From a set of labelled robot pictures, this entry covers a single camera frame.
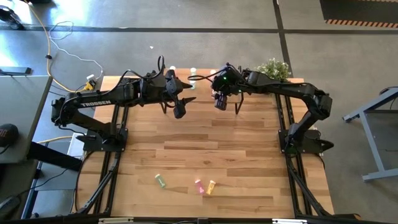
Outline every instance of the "potted plant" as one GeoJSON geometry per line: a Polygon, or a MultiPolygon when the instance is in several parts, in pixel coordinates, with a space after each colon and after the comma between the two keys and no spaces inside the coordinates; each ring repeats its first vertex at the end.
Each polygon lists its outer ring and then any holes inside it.
{"type": "Polygon", "coordinates": [[[291,74],[289,72],[289,65],[285,62],[280,62],[273,59],[269,59],[266,64],[262,64],[256,67],[258,72],[268,75],[269,78],[281,81],[287,81],[287,78],[291,74]]]}

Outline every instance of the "yellow cable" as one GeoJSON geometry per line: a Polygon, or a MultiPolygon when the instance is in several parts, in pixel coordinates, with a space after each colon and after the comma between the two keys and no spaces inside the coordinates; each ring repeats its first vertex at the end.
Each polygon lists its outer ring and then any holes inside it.
{"type": "Polygon", "coordinates": [[[52,142],[52,141],[56,141],[56,140],[60,140],[60,139],[66,139],[66,138],[72,138],[72,136],[62,136],[62,137],[57,137],[57,138],[48,139],[48,140],[44,140],[44,141],[39,141],[37,143],[42,144],[42,143],[52,142]]]}
{"type": "MultiPolygon", "coordinates": [[[[30,11],[32,11],[33,15],[36,17],[36,19],[39,21],[40,25],[43,27],[45,36],[47,37],[47,44],[48,44],[48,46],[49,46],[49,51],[47,52],[47,55],[50,55],[50,54],[51,54],[50,37],[49,37],[47,31],[45,30],[45,27],[44,27],[44,25],[43,25],[43,22],[39,19],[39,17],[37,16],[36,12],[33,10],[32,6],[31,6],[26,0],[24,0],[24,2],[29,6],[30,11]]],[[[64,90],[66,90],[66,91],[68,91],[68,92],[70,92],[70,93],[76,93],[76,92],[79,92],[79,91],[83,91],[83,90],[84,90],[84,89],[77,90],[77,91],[75,91],[75,90],[70,90],[70,89],[68,89],[67,87],[63,86],[60,82],[58,82],[58,81],[51,75],[51,73],[50,73],[50,59],[48,59],[48,58],[47,58],[47,74],[48,74],[50,77],[53,78],[53,80],[54,80],[54,82],[55,82],[56,84],[58,84],[60,87],[62,87],[64,90]]]]}

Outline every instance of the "white cable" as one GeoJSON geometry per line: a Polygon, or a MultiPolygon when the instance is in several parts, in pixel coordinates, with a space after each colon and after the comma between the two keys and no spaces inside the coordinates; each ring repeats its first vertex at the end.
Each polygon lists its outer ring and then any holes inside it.
{"type": "Polygon", "coordinates": [[[89,59],[82,59],[82,58],[80,58],[80,57],[77,56],[77,55],[70,54],[70,53],[67,52],[65,49],[60,48],[60,47],[58,46],[58,44],[55,43],[55,41],[53,41],[53,40],[62,40],[62,39],[64,39],[64,38],[66,38],[67,36],[69,36],[70,34],[72,34],[72,32],[73,32],[73,26],[74,26],[74,24],[73,24],[72,21],[63,21],[63,22],[59,22],[59,23],[55,24],[55,25],[49,30],[49,38],[50,38],[51,42],[58,48],[58,50],[61,50],[61,51],[65,52],[65,53],[66,53],[67,55],[69,55],[69,56],[76,57],[76,58],[78,58],[79,60],[84,61],[84,62],[94,62],[95,64],[97,64],[97,65],[99,66],[99,68],[101,69],[101,74],[100,74],[98,77],[96,77],[96,79],[101,78],[101,77],[103,76],[103,68],[102,68],[102,66],[101,66],[97,61],[95,61],[95,60],[89,60],[89,59]],[[51,31],[53,31],[54,28],[56,28],[59,24],[63,24],[63,23],[66,23],[66,22],[70,22],[70,24],[71,24],[69,30],[67,31],[67,33],[66,33],[63,37],[60,37],[60,38],[54,38],[54,37],[52,37],[52,36],[51,36],[51,31]]]}

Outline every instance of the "wooden table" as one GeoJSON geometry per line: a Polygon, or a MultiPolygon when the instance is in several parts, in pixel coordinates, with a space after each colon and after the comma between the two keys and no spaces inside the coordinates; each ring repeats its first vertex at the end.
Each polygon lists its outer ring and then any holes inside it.
{"type": "MultiPolygon", "coordinates": [[[[177,69],[176,74],[188,83],[189,69],[177,69]]],[[[208,75],[210,69],[199,69],[197,74],[208,75]]],[[[111,89],[118,79],[104,77],[101,90],[111,89]]],[[[129,139],[119,166],[112,216],[294,216],[285,159],[277,140],[280,127],[275,96],[245,95],[241,111],[235,115],[233,103],[226,111],[220,111],[210,95],[210,82],[206,80],[197,82],[194,90],[184,90],[180,98],[197,99],[187,105],[182,119],[175,119],[172,110],[163,114],[159,104],[129,110],[129,139]],[[165,189],[156,182],[157,174],[164,178],[165,189]],[[195,186],[197,179],[205,188],[214,180],[217,184],[213,193],[200,195],[195,186]]],[[[292,106],[298,121],[307,108],[296,99],[292,99],[292,106]]],[[[97,107],[94,117],[108,122],[112,112],[113,106],[97,107]]],[[[101,152],[94,153],[82,170],[79,206],[98,185],[103,156],[101,152]]],[[[303,164],[308,187],[324,208],[333,213],[320,159],[304,154],[303,164]]],[[[298,196],[303,208],[301,192],[298,196]]]]}

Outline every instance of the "concrete floor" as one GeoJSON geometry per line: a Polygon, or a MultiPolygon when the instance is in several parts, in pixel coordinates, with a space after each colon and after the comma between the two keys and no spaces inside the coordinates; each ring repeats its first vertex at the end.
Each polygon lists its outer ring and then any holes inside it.
{"type": "MultiPolygon", "coordinates": [[[[13,7],[22,22],[38,24],[23,2],[0,0],[0,4],[13,7]]],[[[285,29],[370,29],[325,24],[316,0],[279,0],[279,4],[285,29]]],[[[277,28],[272,0],[53,0],[36,9],[48,26],[72,20],[76,26],[87,27],[277,28]]],[[[381,89],[397,85],[396,35],[289,34],[286,39],[294,77],[304,78],[333,98],[330,118],[316,126],[324,139],[335,143],[324,157],[335,212],[395,223],[398,177],[362,181],[361,175],[376,171],[376,165],[360,122],[345,124],[341,117],[377,97],[381,89]]],[[[168,66],[177,68],[218,68],[225,62],[253,68],[269,58],[282,60],[278,34],[74,32],[58,43],[71,53],[97,60],[105,75],[121,75],[129,68],[149,72],[160,54],[168,66]]],[[[34,75],[46,74],[43,32],[1,31],[0,44],[0,65],[31,67],[34,75]]],[[[52,52],[52,73],[70,88],[100,72],[92,63],[52,52]]],[[[35,141],[71,134],[50,122],[50,101],[55,98],[58,96],[49,94],[35,141]]],[[[67,213],[71,201],[66,195],[70,192],[41,193],[35,212],[45,216],[67,213]],[[50,211],[43,202],[64,206],[50,211]]]]}

